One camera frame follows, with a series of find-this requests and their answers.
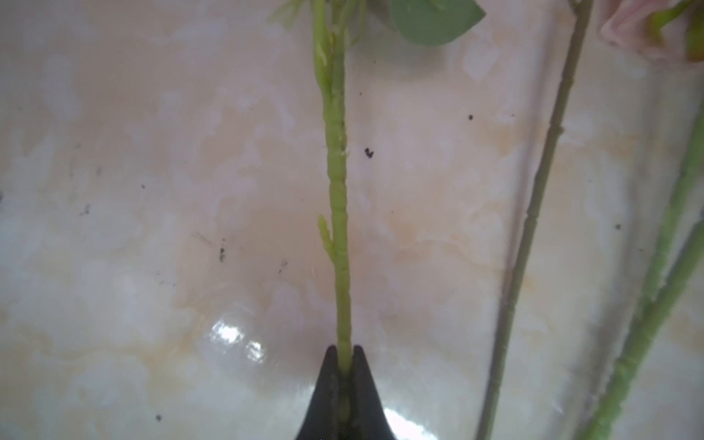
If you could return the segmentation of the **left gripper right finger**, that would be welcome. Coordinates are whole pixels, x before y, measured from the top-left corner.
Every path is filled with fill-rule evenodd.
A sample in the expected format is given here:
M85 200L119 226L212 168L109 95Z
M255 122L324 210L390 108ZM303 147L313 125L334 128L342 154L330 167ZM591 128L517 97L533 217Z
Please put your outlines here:
M351 438L395 440L362 346L353 348L351 368Z

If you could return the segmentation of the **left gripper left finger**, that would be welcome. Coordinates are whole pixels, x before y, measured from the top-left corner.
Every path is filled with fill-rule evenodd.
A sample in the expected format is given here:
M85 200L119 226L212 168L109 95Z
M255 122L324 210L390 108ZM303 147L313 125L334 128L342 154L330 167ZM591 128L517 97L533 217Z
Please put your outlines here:
M329 346L296 440L338 440L338 355Z

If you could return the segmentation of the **pale pink peony stem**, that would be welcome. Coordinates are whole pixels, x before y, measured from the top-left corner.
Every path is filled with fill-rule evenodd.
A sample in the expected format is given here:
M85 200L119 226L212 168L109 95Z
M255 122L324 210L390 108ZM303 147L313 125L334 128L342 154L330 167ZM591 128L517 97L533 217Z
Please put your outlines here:
M590 24L590 15L594 3L592 1L570 1L570 11L576 18L575 26L569 40L568 52L563 65L561 79L557 88L555 104L549 119L546 140L522 222L522 235L517 247L513 267L508 277L508 285L500 301L498 323L495 332L494 345L491 356L489 378L482 405L480 421L475 434L477 439L490 439L496 420L496 411L501 396L502 380L506 367L513 319L519 294L522 288L524 273L527 268L529 255L533 246L538 218L546 192L547 182L555 157L557 141L563 133L563 118L568 107L568 99L574 84L574 77L579 65L584 40Z

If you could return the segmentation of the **orange rose stem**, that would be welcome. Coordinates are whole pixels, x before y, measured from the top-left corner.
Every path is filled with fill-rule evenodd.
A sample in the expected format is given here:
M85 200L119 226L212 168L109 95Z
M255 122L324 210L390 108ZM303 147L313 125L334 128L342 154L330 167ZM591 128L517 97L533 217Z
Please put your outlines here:
M500 31L483 19L442 45L403 33L389 1L275 1L266 27L293 54L313 147L302 219L326 260L307 272L335 302L338 371L369 343L385 378L456 373L467 294L480 271L469 228L484 217L500 158L475 124Z

